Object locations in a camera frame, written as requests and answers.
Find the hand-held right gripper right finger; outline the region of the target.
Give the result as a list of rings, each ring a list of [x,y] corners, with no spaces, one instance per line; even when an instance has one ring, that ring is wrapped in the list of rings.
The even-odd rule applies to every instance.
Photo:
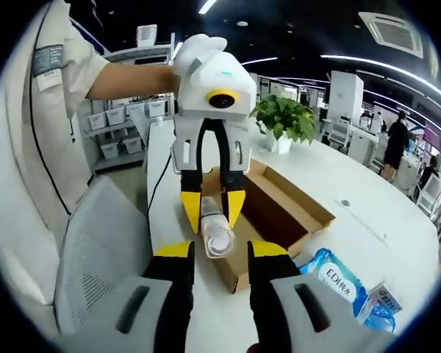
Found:
[[[385,352],[395,340],[353,316],[351,304],[311,274],[300,274],[276,243],[247,243],[250,306],[259,352]]]

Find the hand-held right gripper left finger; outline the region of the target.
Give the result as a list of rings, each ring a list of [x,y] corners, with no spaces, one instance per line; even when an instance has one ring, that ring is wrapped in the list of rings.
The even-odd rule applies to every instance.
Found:
[[[193,309],[195,244],[163,246],[91,311],[61,352],[184,352]]]

